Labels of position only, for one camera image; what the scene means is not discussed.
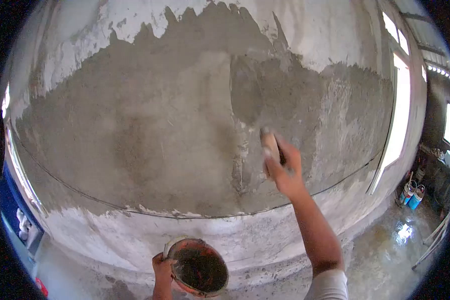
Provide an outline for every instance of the corrugated roof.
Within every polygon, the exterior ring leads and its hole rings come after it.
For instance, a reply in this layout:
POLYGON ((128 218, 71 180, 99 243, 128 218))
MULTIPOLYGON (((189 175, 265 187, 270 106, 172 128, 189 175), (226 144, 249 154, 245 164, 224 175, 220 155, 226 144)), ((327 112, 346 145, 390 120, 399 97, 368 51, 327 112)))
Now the corrugated roof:
POLYGON ((410 27, 425 63, 450 74, 450 52, 433 21, 415 0, 390 0, 410 27))

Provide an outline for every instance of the cable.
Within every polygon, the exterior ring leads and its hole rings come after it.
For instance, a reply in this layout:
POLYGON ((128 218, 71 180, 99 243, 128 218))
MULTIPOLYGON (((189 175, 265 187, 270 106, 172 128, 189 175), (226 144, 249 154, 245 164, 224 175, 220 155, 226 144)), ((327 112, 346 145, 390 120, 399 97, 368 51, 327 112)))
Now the cable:
MULTIPOLYGON (((252 212, 252 213, 236 213, 236 214, 232 214, 232 215, 221 215, 221 216, 174 216, 174 215, 162 215, 162 214, 158 214, 158 213, 147 213, 147 212, 144 212, 144 211, 133 210, 133 209, 129 209, 129 208, 124 207, 124 206, 120 206, 120 205, 112 204, 112 203, 107 202, 107 201, 100 200, 100 199, 98 199, 98 198, 96 198, 96 197, 94 197, 94 196, 91 196, 91 195, 89 195, 89 194, 87 194, 87 193, 82 192, 82 191, 79 190, 79 189, 76 189, 76 188, 72 187, 70 184, 64 182, 64 181, 61 180, 60 178, 58 178, 58 177, 54 176, 52 173, 50 173, 50 171, 49 171, 46 167, 44 167, 43 165, 41 165, 41 164, 37 161, 37 159, 30 153, 30 151, 28 151, 28 149, 25 147, 25 145, 22 143, 22 141, 21 141, 20 139, 17 139, 17 140, 18 140, 18 142, 20 143, 20 145, 22 146, 22 148, 25 150, 25 152, 28 153, 28 155, 30 156, 30 158, 31 158, 31 159, 32 159, 32 160, 33 160, 33 161, 34 161, 34 162, 35 162, 35 163, 36 163, 43 171, 45 171, 48 175, 50 175, 53 179, 55 179, 55 180, 58 181, 59 183, 63 184, 66 188, 68 188, 68 189, 70 189, 70 190, 72 190, 72 191, 78 193, 79 195, 81 195, 81 196, 83 196, 83 197, 85 197, 85 198, 87 198, 87 199, 96 201, 96 202, 98 202, 98 203, 101 203, 101 204, 106 205, 106 206, 108 206, 108 207, 112 207, 112 208, 114 208, 114 209, 116 209, 116 210, 120 210, 120 211, 122 211, 122 212, 127 212, 127 213, 132 213, 132 214, 140 214, 140 215, 147 215, 147 216, 153 216, 153 217, 168 218, 168 219, 180 219, 180 220, 186 220, 186 219, 221 219, 221 218, 230 218, 230 217, 253 216, 253 215, 256 215, 256 214, 259 214, 259 213, 264 213, 264 212, 271 211, 271 210, 276 209, 276 208, 280 208, 280 207, 285 207, 285 206, 291 205, 291 203, 284 203, 284 204, 282 204, 282 205, 275 206, 275 207, 271 207, 271 208, 267 208, 267 209, 260 210, 260 211, 257 211, 257 212, 252 212)), ((311 196, 313 197, 313 196, 316 196, 316 195, 318 195, 318 194, 320 194, 320 193, 323 193, 323 192, 325 192, 325 191, 327 191, 327 190, 329 190, 329 189, 332 189, 332 188, 334 188, 335 186, 337 186, 338 184, 342 183, 342 182, 343 182, 344 180, 346 180, 347 178, 349 178, 350 176, 356 174, 357 172, 359 172, 360 170, 362 170, 363 168, 365 168, 366 166, 368 166, 368 165, 370 164, 370 162, 372 162, 372 160, 374 160, 380 153, 382 153, 382 150, 383 150, 383 148, 381 148, 381 149, 378 151, 378 153, 376 153, 369 161, 367 161, 367 163, 366 163, 365 165, 362 165, 362 166, 359 167, 357 170, 355 170, 355 171, 353 171, 352 173, 348 174, 348 175, 345 176, 343 179, 341 179, 341 180, 338 181, 337 183, 335 183, 335 184, 329 186, 328 188, 322 189, 321 191, 318 191, 318 192, 316 192, 316 193, 314 193, 314 194, 311 194, 311 196)))

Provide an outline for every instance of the hand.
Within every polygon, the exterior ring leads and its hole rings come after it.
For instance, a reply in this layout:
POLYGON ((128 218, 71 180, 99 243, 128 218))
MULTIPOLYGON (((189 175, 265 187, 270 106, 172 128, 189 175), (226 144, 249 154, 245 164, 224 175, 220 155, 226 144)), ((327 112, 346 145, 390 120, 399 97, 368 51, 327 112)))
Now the hand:
POLYGON ((151 259, 153 271, 155 272, 155 286, 168 285, 172 283, 172 264, 177 261, 171 258, 163 260, 164 254, 158 253, 151 259))
POLYGON ((270 149, 264 148, 263 154, 265 157, 265 164, 270 174, 270 177, 275 181, 277 189, 287 196, 290 200, 295 199, 302 192, 306 191, 305 185, 302 181, 302 165, 300 151, 292 144, 284 141, 281 137, 275 136, 278 147, 282 150, 285 156, 286 166, 293 172, 288 172, 280 165, 280 162, 272 158, 270 149))

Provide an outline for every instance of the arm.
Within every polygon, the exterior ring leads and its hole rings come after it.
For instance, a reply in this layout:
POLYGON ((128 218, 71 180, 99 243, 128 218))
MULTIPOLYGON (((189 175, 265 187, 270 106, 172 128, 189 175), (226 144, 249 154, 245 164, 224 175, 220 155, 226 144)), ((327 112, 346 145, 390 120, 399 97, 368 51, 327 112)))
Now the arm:
POLYGON ((287 196, 293 205, 306 254, 312 263, 313 277, 331 269, 344 270, 340 242, 303 184, 300 151, 280 138, 277 142, 292 174, 274 160, 269 149, 265 147, 263 151, 266 167, 277 189, 287 196))
POLYGON ((155 272, 152 300, 172 300, 172 263, 171 259, 163 260, 163 253, 152 258, 151 264, 155 272))

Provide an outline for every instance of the white sleeve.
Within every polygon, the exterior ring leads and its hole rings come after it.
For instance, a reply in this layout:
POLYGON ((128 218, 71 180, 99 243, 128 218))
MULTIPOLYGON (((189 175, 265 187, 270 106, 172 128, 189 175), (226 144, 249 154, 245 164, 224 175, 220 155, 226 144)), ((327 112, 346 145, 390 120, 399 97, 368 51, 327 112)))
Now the white sleeve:
POLYGON ((347 276, 342 270, 328 270, 312 279, 305 300, 348 300, 347 276))

